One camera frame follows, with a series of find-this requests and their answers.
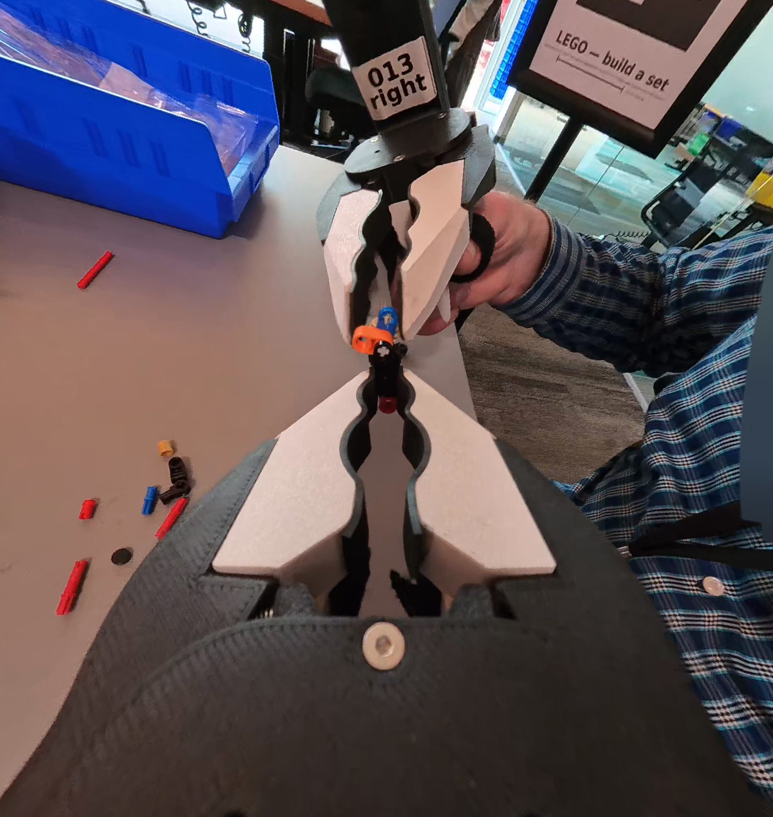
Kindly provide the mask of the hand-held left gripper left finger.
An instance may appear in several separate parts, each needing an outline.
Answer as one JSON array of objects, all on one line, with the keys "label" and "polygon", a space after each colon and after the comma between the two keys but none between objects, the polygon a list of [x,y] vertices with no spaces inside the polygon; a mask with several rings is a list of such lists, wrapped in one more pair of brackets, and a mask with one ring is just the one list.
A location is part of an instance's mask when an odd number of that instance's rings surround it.
[{"label": "hand-held left gripper left finger", "polygon": [[304,585],[358,614],[370,577],[361,465],[378,397],[361,373],[275,439],[213,561],[214,572]]}]

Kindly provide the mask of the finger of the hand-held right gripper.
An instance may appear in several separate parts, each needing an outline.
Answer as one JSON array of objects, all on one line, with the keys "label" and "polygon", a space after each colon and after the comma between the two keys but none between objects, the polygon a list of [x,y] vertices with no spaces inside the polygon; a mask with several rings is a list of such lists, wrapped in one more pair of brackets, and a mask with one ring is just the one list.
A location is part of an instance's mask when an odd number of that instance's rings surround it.
[{"label": "finger of the hand-held right gripper", "polygon": [[413,340],[438,307],[469,242],[469,214],[463,207],[465,160],[439,164],[409,184],[411,221],[406,254],[390,283],[403,340]]},{"label": "finger of the hand-held right gripper", "polygon": [[383,214],[382,194],[359,189],[340,197],[324,240],[332,306],[341,337],[351,346],[353,332],[370,324],[387,305],[387,269],[364,238],[364,222]]}]

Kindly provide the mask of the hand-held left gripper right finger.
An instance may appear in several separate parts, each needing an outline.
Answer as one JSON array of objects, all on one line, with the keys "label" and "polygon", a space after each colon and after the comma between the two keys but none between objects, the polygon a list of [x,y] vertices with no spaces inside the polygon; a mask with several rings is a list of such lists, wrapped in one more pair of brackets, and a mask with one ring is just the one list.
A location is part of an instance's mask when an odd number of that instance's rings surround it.
[{"label": "hand-held left gripper right finger", "polygon": [[402,451],[412,465],[404,506],[404,559],[453,597],[465,586],[547,576],[555,557],[499,440],[415,373],[398,377]]}]

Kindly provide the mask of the small orange blue lego assembly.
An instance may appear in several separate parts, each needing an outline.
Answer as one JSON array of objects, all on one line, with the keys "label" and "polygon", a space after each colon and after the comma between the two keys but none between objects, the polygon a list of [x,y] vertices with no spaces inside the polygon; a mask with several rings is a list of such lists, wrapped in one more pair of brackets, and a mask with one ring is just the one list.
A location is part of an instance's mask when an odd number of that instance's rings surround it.
[{"label": "small orange blue lego assembly", "polygon": [[382,414],[398,411],[399,377],[402,372],[404,346],[395,340],[399,316],[392,306],[384,306],[376,318],[353,330],[351,347],[369,358]]}]

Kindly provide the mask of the long red lego pin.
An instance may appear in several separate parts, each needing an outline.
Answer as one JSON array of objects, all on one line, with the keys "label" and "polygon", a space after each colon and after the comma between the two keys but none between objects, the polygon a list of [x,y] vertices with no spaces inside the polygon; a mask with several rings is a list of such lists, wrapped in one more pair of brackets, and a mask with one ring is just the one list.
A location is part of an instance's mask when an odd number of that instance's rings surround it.
[{"label": "long red lego pin", "polygon": [[170,506],[170,509],[167,512],[167,516],[165,516],[162,524],[157,529],[155,534],[155,541],[158,543],[164,539],[164,537],[172,530],[172,528],[177,524],[178,519],[181,517],[185,509],[189,504],[189,497],[179,497]]},{"label": "long red lego pin", "polygon": [[85,582],[90,564],[91,562],[89,559],[77,560],[74,563],[74,566],[71,569],[69,577],[65,583],[65,587],[60,595],[59,602],[56,606],[56,616],[65,616],[74,610],[77,604],[77,599],[82,592],[83,584]]}]

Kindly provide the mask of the person's right forearm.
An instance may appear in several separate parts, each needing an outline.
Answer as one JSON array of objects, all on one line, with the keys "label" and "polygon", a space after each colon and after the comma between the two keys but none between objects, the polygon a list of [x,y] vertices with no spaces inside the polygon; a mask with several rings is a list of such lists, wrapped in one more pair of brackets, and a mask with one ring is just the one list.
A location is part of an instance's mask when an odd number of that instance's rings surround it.
[{"label": "person's right forearm", "polygon": [[542,271],[500,311],[621,373],[745,380],[773,226],[657,253],[549,225]]}]

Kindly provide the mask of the black lego pin connector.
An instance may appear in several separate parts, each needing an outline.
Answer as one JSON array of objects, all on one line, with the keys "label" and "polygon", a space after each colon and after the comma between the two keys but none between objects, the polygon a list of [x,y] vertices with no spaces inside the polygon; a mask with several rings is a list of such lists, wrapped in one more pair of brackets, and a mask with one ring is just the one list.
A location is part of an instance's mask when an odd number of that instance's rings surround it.
[{"label": "black lego pin connector", "polygon": [[180,498],[186,497],[191,490],[189,473],[184,459],[173,456],[168,460],[167,464],[170,485],[158,497],[163,505],[169,505]]}]

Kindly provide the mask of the long red lego axle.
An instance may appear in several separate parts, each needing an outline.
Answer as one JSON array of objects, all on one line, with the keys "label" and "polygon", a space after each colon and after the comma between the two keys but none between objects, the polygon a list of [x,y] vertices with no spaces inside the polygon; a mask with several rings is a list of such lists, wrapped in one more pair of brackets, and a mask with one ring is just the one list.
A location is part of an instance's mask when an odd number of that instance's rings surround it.
[{"label": "long red lego axle", "polygon": [[111,251],[105,251],[85,272],[82,278],[77,281],[77,287],[81,290],[86,290],[90,284],[97,278],[97,276],[106,268],[106,266],[115,258]]}]

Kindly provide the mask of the person's right hand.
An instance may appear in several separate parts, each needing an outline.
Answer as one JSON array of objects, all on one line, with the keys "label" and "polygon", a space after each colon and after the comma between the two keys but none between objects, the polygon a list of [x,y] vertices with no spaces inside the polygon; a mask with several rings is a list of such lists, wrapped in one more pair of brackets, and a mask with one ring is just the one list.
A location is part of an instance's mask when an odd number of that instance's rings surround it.
[{"label": "person's right hand", "polygon": [[552,222],[543,210],[530,201],[493,190],[477,203],[475,211],[494,230],[490,262],[479,277],[450,285],[450,317],[446,320],[434,310],[419,330],[422,336],[442,332],[462,311],[516,301],[543,270],[552,238]]}]

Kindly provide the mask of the black framed sign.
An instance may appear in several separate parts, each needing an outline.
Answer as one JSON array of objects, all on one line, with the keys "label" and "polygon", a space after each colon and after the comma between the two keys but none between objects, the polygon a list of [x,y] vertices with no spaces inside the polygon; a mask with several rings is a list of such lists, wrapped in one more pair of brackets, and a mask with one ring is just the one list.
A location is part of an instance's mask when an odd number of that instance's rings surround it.
[{"label": "black framed sign", "polygon": [[772,7],[536,2],[508,84],[656,158]]}]

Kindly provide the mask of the large blue storage bin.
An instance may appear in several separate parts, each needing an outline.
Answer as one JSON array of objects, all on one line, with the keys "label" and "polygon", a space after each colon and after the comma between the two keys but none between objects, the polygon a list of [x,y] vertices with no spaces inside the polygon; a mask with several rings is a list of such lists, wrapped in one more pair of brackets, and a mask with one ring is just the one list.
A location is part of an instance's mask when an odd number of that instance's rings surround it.
[{"label": "large blue storage bin", "polygon": [[214,131],[0,56],[0,180],[213,238],[239,219],[279,145],[263,59],[117,3],[0,3],[161,91],[204,94],[258,117]]}]

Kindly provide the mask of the person's plaid shirt torso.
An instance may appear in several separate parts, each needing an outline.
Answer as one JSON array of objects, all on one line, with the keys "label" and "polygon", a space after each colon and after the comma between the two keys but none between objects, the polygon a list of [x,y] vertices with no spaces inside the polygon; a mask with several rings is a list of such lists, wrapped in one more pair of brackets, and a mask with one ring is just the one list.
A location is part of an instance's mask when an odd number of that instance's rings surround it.
[{"label": "person's plaid shirt torso", "polygon": [[[658,526],[734,502],[754,318],[718,316],[673,341],[647,334],[623,307],[563,306],[549,337],[571,351],[658,373],[680,371],[647,412],[641,444],[560,489],[621,552]],[[629,566],[655,603],[700,702],[739,769],[773,813],[773,575],[701,560],[644,558]]]}]

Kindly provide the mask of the flat clear plastic bag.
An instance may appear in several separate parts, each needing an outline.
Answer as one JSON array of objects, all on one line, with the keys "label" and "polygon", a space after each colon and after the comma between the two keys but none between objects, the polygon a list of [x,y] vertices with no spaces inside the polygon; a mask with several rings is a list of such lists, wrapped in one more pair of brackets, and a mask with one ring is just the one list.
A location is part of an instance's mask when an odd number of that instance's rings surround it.
[{"label": "flat clear plastic bag", "polygon": [[0,56],[57,76],[110,91],[179,116],[197,119],[219,131],[228,126],[249,128],[258,122],[249,114],[204,94],[168,94],[137,77],[131,70],[97,56],[93,51],[57,36],[46,37],[13,16],[0,3]]}]

